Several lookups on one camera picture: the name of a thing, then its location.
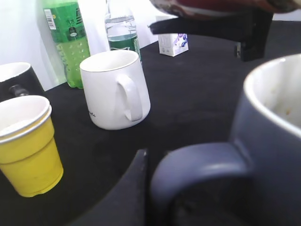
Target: bottle label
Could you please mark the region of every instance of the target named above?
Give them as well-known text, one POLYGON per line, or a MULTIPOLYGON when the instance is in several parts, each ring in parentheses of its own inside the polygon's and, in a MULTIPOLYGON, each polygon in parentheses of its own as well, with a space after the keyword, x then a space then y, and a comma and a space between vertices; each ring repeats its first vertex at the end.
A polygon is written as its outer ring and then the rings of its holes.
POLYGON ((44 9, 45 16, 55 43, 65 43, 86 37, 79 4, 44 9))
POLYGON ((140 54, 140 48, 139 48, 139 41, 138 37, 132 37, 128 40, 122 40, 122 41, 109 41, 110 50, 118 50, 118 49, 125 49, 125 50, 131 50, 138 53, 139 58, 141 60, 141 54, 140 54))

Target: dark gray mug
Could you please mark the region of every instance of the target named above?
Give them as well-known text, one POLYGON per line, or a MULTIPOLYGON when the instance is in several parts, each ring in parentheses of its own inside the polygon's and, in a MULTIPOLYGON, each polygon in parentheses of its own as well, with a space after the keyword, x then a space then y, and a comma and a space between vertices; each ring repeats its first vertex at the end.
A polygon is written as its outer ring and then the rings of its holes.
POLYGON ((151 181, 162 215, 184 189, 219 178, 250 178, 256 226, 301 226, 301 54, 253 70, 244 82, 229 142, 168 154, 151 181))
POLYGON ((0 65, 0 102, 29 94, 45 96, 32 66, 25 62, 0 65))

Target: yellow plastic cup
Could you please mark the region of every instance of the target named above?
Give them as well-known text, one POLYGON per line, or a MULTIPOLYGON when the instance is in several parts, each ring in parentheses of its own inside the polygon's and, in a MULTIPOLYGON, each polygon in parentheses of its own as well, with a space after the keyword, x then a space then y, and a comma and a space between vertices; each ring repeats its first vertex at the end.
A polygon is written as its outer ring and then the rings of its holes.
POLYGON ((63 176, 51 112, 40 96, 0 103, 0 169, 21 196, 46 193, 63 176))

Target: barcode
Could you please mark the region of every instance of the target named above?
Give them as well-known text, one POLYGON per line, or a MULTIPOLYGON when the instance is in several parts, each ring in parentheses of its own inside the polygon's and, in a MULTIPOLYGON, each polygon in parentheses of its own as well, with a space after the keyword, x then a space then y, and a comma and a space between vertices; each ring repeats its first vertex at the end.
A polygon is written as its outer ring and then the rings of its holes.
POLYGON ((45 12, 45 16, 47 18, 47 22, 48 22, 49 28, 51 30, 56 30, 55 21, 53 20, 53 16, 52 16, 51 10, 50 9, 45 9, 44 12, 45 12))

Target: mug handle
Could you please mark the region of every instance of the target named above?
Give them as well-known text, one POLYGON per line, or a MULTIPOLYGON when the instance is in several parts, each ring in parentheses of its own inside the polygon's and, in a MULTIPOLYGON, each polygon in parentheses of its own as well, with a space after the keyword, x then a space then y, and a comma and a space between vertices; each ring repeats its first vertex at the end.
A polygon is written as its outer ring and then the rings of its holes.
POLYGON ((151 180, 150 195, 160 220, 186 188, 224 177, 249 177, 250 164, 230 143, 192 145, 169 153, 151 180))
POLYGON ((127 75, 121 75, 117 78, 117 83, 123 88, 127 96, 129 111, 126 112, 126 117, 130 121, 138 121, 142 119, 142 103, 138 88, 134 81, 127 75))
POLYGON ((23 97, 29 95, 29 92, 20 85, 14 85, 10 87, 9 92, 15 97, 23 97))

